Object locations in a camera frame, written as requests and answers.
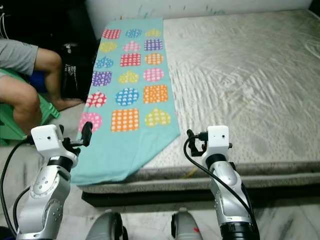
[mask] floor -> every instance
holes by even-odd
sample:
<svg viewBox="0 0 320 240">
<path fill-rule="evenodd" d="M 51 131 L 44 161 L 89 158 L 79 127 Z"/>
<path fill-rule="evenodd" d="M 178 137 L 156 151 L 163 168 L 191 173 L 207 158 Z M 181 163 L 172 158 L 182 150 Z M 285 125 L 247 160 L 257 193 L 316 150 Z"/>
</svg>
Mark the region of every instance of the floor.
<svg viewBox="0 0 320 240">
<path fill-rule="evenodd" d="M 59 121 L 65 126 L 65 136 L 74 138 L 83 105 L 64 111 Z M 0 147 L 0 170 L 12 146 Z M 34 147 L 22 146 L 12 158 L 4 184 L 9 211 L 17 195 L 34 179 L 42 158 Z M 95 219 L 108 207 L 95 208 L 81 199 L 81 190 L 71 186 L 64 205 L 64 215 L 58 240 L 85 240 Z M 220 240 L 220 230 L 213 203 L 208 201 L 113 207 L 121 213 L 130 240 L 171 240 L 171 216 L 186 207 L 194 216 L 204 240 Z M 320 240 L 320 197 L 283 199 L 255 209 L 262 240 Z M 0 226 L 6 225 L 0 209 Z"/>
</svg>

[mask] mattress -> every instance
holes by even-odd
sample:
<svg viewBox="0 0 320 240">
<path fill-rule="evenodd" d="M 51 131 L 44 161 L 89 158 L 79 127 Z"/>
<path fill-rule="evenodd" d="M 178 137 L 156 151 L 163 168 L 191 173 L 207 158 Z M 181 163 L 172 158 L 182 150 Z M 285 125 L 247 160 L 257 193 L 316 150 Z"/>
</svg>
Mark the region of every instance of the mattress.
<svg viewBox="0 0 320 240">
<path fill-rule="evenodd" d="M 181 136 L 119 183 L 88 193 L 207 189 L 187 129 L 227 125 L 248 187 L 320 183 L 320 21 L 307 10 L 164 20 Z"/>
</svg>

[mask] polka dot pattern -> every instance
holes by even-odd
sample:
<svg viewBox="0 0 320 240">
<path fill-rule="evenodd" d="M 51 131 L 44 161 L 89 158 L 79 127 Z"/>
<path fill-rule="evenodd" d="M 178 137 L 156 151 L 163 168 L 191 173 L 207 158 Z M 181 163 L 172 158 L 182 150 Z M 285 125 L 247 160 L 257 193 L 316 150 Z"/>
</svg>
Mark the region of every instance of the polka dot pattern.
<svg viewBox="0 0 320 240">
<path fill-rule="evenodd" d="M 142 34 L 142 30 L 141 29 L 130 29 L 126 32 L 126 36 L 130 39 L 133 39 L 133 38 L 137 38 L 137 37 L 140 37 Z"/>
<path fill-rule="evenodd" d="M 111 52 L 111 51 L 115 50 L 116 48 L 117 48 L 117 44 L 112 41 L 102 42 L 99 47 L 100 51 L 102 51 L 104 53 Z"/>
<path fill-rule="evenodd" d="M 90 94 L 86 99 L 85 105 L 88 108 L 95 106 L 96 108 L 102 107 L 107 102 L 107 96 L 100 91 L 97 91 L 94 94 Z"/>
<path fill-rule="evenodd" d="M 131 41 L 129 43 L 127 43 L 126 45 L 123 46 L 123 51 L 125 52 L 135 52 L 135 51 L 140 51 L 140 45 L 139 43 L 135 42 L 135 41 Z"/>
<path fill-rule="evenodd" d="M 121 109 L 112 112 L 111 131 L 127 132 L 139 129 L 139 110 Z"/>
<path fill-rule="evenodd" d="M 155 127 L 158 124 L 168 125 L 171 122 L 171 117 L 169 113 L 155 108 L 145 116 L 144 122 L 148 127 Z"/>
<path fill-rule="evenodd" d="M 126 73 L 119 76 L 118 81 L 121 84 L 132 83 L 135 84 L 139 80 L 139 75 L 133 71 L 127 71 Z"/>
<path fill-rule="evenodd" d="M 143 78 L 148 82 L 157 82 L 163 78 L 165 72 L 161 68 L 150 68 L 144 71 Z"/>
<path fill-rule="evenodd" d="M 92 122 L 92 132 L 97 131 L 102 125 L 102 117 L 100 114 L 95 112 L 84 112 L 81 115 L 80 124 L 78 128 L 78 132 L 81 133 L 82 128 L 84 127 L 86 122 Z"/>
<path fill-rule="evenodd" d="M 111 82 L 112 72 L 94 71 L 92 73 L 92 85 L 95 87 L 105 86 Z"/>
<path fill-rule="evenodd" d="M 144 87 L 143 102 L 145 104 L 160 103 L 166 101 L 168 101 L 168 88 L 166 85 Z"/>
<path fill-rule="evenodd" d="M 153 29 L 150 29 L 149 31 L 147 31 L 144 35 L 146 37 L 159 37 L 161 35 L 161 31 L 153 28 Z"/>
<path fill-rule="evenodd" d="M 160 39 L 148 39 L 144 41 L 145 51 L 161 50 L 162 48 L 163 43 Z"/>
<path fill-rule="evenodd" d="M 136 102 L 138 98 L 138 90 L 134 88 L 124 88 L 115 95 L 115 102 L 120 106 L 128 106 Z"/>
<path fill-rule="evenodd" d="M 112 65 L 114 64 L 114 61 L 112 61 L 110 58 L 107 58 L 106 56 L 103 58 L 98 59 L 95 62 L 94 67 L 97 69 L 101 69 L 101 68 L 110 68 L 112 67 Z"/>
<path fill-rule="evenodd" d="M 141 54 L 140 53 L 128 53 L 121 56 L 120 66 L 139 66 L 141 64 Z"/>
<path fill-rule="evenodd" d="M 160 53 L 150 53 L 144 57 L 144 60 L 147 64 L 158 65 L 164 61 L 164 56 Z"/>
<path fill-rule="evenodd" d="M 103 31 L 102 37 L 105 39 L 118 39 L 120 36 L 120 29 L 105 29 Z"/>
</svg>

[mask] person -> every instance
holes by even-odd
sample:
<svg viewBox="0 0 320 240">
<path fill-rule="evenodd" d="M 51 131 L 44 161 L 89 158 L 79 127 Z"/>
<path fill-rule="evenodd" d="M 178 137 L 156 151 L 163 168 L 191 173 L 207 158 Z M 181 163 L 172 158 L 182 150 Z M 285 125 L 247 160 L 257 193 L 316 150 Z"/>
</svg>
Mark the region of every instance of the person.
<svg viewBox="0 0 320 240">
<path fill-rule="evenodd" d="M 0 68 L 32 75 L 44 71 L 44 84 L 58 111 L 76 106 L 80 99 L 61 97 L 62 60 L 54 51 L 25 42 L 0 38 Z M 27 134 L 42 119 L 37 91 L 28 83 L 0 72 L 0 103 L 13 106 L 13 118 Z"/>
</svg>

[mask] gray shorts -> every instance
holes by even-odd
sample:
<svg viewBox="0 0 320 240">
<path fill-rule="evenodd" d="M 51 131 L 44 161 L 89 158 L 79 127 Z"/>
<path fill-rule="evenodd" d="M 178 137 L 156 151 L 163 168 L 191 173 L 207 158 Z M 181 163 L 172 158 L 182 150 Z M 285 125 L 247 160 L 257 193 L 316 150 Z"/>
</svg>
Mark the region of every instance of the gray shorts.
<svg viewBox="0 0 320 240">
<path fill-rule="evenodd" d="M 0 69 L 32 75 L 38 47 L 21 41 L 0 38 Z M 0 71 L 0 78 L 5 76 Z"/>
</svg>

